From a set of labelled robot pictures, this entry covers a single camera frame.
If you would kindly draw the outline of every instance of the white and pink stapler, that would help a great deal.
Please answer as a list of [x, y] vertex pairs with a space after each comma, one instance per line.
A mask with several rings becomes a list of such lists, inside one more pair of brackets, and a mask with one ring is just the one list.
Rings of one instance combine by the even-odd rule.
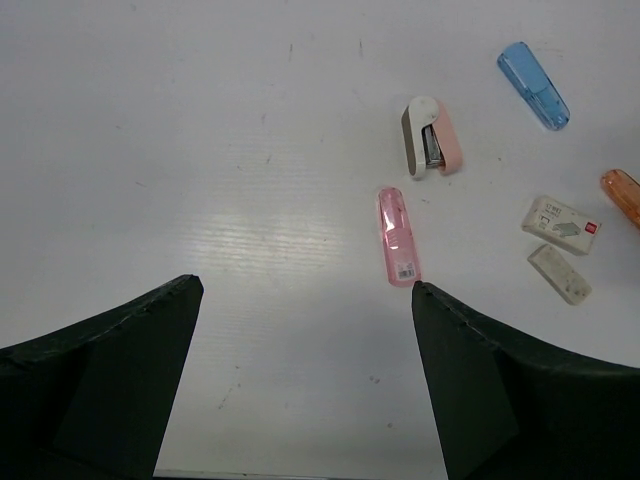
[[424, 177], [437, 168], [448, 175], [462, 166], [462, 149], [442, 102], [432, 97], [415, 97], [402, 115], [409, 173]]

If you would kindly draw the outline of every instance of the white eraser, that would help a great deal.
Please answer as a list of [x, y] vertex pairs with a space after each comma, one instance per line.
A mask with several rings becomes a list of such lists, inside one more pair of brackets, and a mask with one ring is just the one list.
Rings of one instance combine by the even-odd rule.
[[601, 225], [593, 218], [545, 195], [533, 202], [522, 222], [522, 230], [574, 255], [587, 255]]
[[591, 293], [585, 279], [551, 245], [543, 245], [528, 260], [568, 304], [578, 305]]

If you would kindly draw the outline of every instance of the white tabletop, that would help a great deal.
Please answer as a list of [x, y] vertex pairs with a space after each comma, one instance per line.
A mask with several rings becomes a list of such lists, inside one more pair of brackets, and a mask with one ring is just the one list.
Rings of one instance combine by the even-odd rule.
[[[399, 187], [423, 277], [556, 345], [640, 367], [637, 0], [6, 0], [0, 338], [181, 274], [205, 296], [160, 473], [444, 479], [375, 197]], [[526, 41], [572, 112], [544, 130], [495, 65]], [[406, 169], [400, 115], [447, 106], [460, 173]], [[548, 194], [603, 222], [571, 307], [520, 231]]]

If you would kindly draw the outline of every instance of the pink plastic case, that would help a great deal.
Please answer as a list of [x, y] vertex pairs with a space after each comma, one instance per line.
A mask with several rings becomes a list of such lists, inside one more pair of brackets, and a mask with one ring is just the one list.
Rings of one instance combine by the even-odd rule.
[[421, 279], [421, 272], [400, 190], [382, 189], [378, 194], [378, 208], [389, 283], [396, 287], [410, 287]]

